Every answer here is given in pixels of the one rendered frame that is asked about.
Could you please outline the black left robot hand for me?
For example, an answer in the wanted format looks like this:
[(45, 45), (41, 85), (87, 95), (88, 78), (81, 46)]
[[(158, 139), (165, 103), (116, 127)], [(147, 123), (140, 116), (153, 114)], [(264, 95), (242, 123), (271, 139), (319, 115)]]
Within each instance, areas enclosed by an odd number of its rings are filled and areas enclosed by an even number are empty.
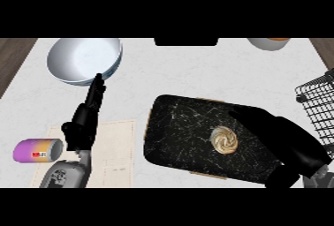
[(78, 105), (72, 121), (60, 126), (60, 131), (68, 144), (68, 151), (90, 150), (94, 144), (97, 128), (97, 114), (100, 110), (103, 93), (106, 90), (102, 74), (97, 73), (91, 82), (85, 100)]

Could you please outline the grey cup with orange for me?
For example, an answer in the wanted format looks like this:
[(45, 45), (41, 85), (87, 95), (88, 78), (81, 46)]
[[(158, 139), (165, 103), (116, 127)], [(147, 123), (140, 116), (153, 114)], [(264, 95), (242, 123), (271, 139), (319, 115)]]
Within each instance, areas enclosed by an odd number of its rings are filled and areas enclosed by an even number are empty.
[(289, 42), (288, 38), (249, 38), (251, 45), (261, 50), (276, 51)]

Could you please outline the black marble tray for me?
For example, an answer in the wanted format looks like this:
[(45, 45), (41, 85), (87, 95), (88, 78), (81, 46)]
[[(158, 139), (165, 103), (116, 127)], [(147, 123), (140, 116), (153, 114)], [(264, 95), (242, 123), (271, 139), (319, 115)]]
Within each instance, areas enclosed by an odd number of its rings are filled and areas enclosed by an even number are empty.
[[(280, 165), (257, 136), (227, 114), (233, 105), (162, 94), (156, 97), (143, 145), (147, 162), (252, 183), (264, 183)], [(221, 154), (209, 141), (218, 126), (236, 134), (237, 148)]]

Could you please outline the black appliance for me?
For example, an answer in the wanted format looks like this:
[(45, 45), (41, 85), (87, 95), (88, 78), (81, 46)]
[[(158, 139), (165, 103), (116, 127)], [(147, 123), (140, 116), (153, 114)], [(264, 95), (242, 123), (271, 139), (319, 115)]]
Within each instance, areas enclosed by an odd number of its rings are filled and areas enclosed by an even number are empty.
[(215, 46), (217, 38), (155, 38), (156, 46)]

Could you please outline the white bowl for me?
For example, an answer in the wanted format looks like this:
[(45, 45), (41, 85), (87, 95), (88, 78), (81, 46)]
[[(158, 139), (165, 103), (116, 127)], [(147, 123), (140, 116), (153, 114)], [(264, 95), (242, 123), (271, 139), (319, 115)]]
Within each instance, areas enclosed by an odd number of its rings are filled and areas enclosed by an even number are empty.
[(51, 45), (45, 65), (60, 82), (85, 87), (97, 73), (106, 80), (116, 71), (122, 57), (118, 38), (60, 38)]

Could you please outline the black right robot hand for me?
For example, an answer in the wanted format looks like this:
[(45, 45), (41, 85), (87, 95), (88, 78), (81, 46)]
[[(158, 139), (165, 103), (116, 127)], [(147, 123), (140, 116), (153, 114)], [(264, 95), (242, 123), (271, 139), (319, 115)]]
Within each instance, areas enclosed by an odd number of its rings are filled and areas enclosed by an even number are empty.
[(264, 187), (289, 188), (298, 178), (311, 179), (331, 164), (326, 149), (310, 133), (285, 117), (264, 109), (235, 105), (229, 115), (258, 137), (282, 165), (267, 177)]

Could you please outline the beige placemat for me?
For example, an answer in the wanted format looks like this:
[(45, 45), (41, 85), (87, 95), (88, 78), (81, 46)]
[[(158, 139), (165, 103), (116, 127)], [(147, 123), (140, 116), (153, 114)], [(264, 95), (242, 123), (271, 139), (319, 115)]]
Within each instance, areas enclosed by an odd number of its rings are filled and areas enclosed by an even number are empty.
[(133, 185), (133, 152), (136, 121), (124, 120), (97, 125), (91, 152), (91, 175), (87, 188)]

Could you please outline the purple and orange can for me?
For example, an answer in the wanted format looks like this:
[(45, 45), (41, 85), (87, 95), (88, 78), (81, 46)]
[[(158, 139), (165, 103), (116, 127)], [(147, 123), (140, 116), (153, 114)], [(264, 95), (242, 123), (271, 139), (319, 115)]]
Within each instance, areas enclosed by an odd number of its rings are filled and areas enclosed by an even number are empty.
[(62, 153), (59, 139), (25, 139), (13, 150), (13, 159), (20, 163), (54, 162)]

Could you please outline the swirled cream cupcake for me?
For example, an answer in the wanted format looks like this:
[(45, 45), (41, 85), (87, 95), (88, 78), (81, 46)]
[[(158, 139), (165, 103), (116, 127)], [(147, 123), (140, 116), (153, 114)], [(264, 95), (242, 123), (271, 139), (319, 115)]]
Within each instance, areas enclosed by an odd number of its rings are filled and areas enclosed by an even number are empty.
[(236, 134), (226, 126), (218, 126), (214, 129), (211, 132), (209, 141), (214, 149), (221, 154), (232, 154), (237, 149)]

